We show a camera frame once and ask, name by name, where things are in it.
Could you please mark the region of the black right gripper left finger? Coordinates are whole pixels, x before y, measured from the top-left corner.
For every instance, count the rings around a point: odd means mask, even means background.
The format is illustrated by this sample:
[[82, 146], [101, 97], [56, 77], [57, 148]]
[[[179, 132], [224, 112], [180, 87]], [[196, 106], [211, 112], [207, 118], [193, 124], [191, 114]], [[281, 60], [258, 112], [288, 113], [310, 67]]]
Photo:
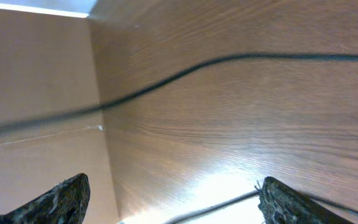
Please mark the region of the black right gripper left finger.
[[80, 173], [25, 205], [0, 215], [0, 224], [82, 224], [90, 196], [88, 176]]

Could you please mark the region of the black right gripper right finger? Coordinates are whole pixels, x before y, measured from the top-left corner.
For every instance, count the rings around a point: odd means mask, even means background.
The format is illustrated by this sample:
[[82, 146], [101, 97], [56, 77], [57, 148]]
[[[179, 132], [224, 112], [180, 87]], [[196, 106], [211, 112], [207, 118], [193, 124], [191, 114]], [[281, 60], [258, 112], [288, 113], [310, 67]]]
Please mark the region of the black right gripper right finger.
[[266, 224], [352, 224], [274, 177], [255, 189]]

